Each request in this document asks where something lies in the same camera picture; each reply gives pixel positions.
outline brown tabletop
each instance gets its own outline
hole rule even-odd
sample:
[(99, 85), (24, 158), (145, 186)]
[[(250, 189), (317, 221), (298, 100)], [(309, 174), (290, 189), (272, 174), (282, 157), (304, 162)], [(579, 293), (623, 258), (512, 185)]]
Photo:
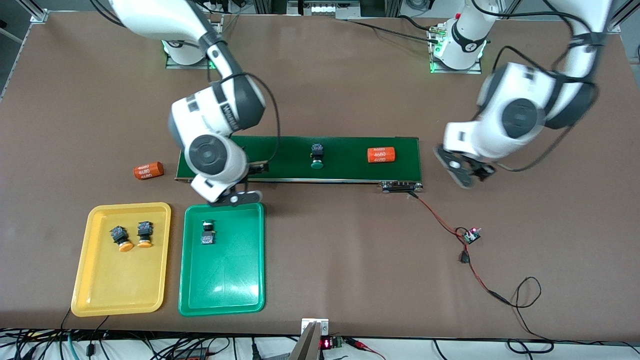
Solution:
[[(421, 35), (402, 20), (371, 22)], [(522, 311), (533, 331), (640, 340), (640, 94), (619, 36), (604, 52), (600, 99), (557, 151), (473, 190), (457, 187), (432, 148), (447, 122), (474, 114), (485, 76), (430, 74), (424, 43), (324, 17), (243, 16), (227, 36), (275, 93), (283, 135), (418, 136), (422, 197), (451, 225), (483, 228), (470, 251), (487, 286), (507, 297), (525, 276), (542, 283)], [(503, 44), (549, 65), (567, 35), (562, 22), (498, 21), (491, 39), (485, 73)], [(59, 326), (93, 207), (163, 201), (173, 209), (164, 304), (104, 328), (295, 334), (315, 316), (360, 336), (530, 337), (421, 204), (371, 185), (254, 185), (267, 209), (264, 310), (181, 317), (183, 214), (202, 199), (173, 180), (166, 119), (173, 101), (207, 83), (203, 70), (163, 65), (159, 42), (96, 13), (33, 26), (0, 103), (0, 327)], [(274, 133), (269, 107), (243, 134)], [(506, 162), (529, 162), (557, 134), (544, 130)], [(166, 175), (136, 180), (133, 166), (151, 161)], [(71, 316), (67, 327), (101, 320)]]

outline gray circular joint cap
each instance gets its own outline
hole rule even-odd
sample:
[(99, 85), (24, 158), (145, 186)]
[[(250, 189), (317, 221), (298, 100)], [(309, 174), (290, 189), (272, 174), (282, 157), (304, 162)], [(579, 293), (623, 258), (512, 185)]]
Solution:
[(511, 101), (502, 112), (502, 126), (512, 139), (520, 138), (538, 124), (542, 110), (528, 99)]
[(189, 160), (205, 174), (216, 175), (224, 171), (227, 164), (225, 144), (212, 135), (200, 135), (189, 146)]

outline gray floor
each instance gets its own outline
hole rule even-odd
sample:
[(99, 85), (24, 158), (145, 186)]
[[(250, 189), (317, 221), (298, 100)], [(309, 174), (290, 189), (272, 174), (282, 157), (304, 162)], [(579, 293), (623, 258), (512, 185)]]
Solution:
[[(35, 0), (40, 7), (48, 10), (93, 10), (88, 0)], [(614, 5), (619, 5), (624, 0), (614, 0)], [(411, 17), (448, 17), (459, 11), (464, 0), (436, 0), (432, 10), (420, 11), (404, 6), (401, 13)], [(545, 11), (545, 5), (540, 0), (523, 1), (517, 12)], [(5, 30), (13, 35), (24, 38), (29, 27), (30, 16), (27, 12), (13, 0), (0, 0), (0, 19), (7, 22)], [(544, 20), (557, 20), (552, 17), (540, 17)], [(622, 41), (625, 46), (629, 64), (636, 77), (636, 83), (640, 88), (640, 60), (638, 58), (638, 47), (640, 45), (640, 11), (636, 11), (631, 18), (621, 26)], [(10, 71), (15, 62), (16, 55), (20, 49), (20, 44), (0, 35), (0, 91), (7, 82)]]

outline table surface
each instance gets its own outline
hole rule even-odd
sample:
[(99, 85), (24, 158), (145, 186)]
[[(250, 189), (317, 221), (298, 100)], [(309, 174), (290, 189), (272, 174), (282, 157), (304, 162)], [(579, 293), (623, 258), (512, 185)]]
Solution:
[[(420, 35), (403, 20), (370, 21)], [(447, 122), (475, 113), (485, 76), (430, 74), (424, 43), (325, 17), (242, 16), (226, 36), (276, 95), (283, 135), (418, 136), (422, 198), (454, 227), (483, 228), (470, 253), (487, 286), (509, 297), (524, 277), (540, 280), (542, 296), (522, 311), (533, 331), (640, 340), (640, 94), (618, 35), (597, 104), (557, 151), (473, 190), (457, 187), (432, 148)], [(503, 44), (550, 65), (567, 39), (562, 22), (498, 21), (485, 73)], [(0, 104), (1, 327), (59, 326), (93, 207), (163, 201), (173, 209), (164, 304), (104, 328), (296, 334), (300, 319), (326, 317), (331, 331), (358, 336), (531, 337), (457, 261), (459, 243), (426, 208), (371, 185), (252, 185), (267, 213), (264, 309), (181, 317), (183, 214), (202, 199), (173, 180), (178, 149), (165, 124), (173, 101), (207, 83), (203, 70), (163, 65), (157, 41), (96, 13), (33, 26)], [(242, 134), (273, 135), (272, 111)], [(506, 163), (529, 162), (558, 133), (544, 130)], [(166, 175), (136, 180), (132, 168), (151, 161)]]

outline teal cable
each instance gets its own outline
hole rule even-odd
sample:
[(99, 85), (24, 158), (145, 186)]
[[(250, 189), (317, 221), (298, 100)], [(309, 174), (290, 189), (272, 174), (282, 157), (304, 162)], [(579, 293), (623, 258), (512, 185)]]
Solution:
[(74, 349), (74, 342), (71, 341), (71, 333), (67, 334), (67, 341), (69, 342), (69, 349), (71, 349), (71, 355), (74, 356), (75, 360), (80, 360), (78, 354), (76, 354), (76, 350)]

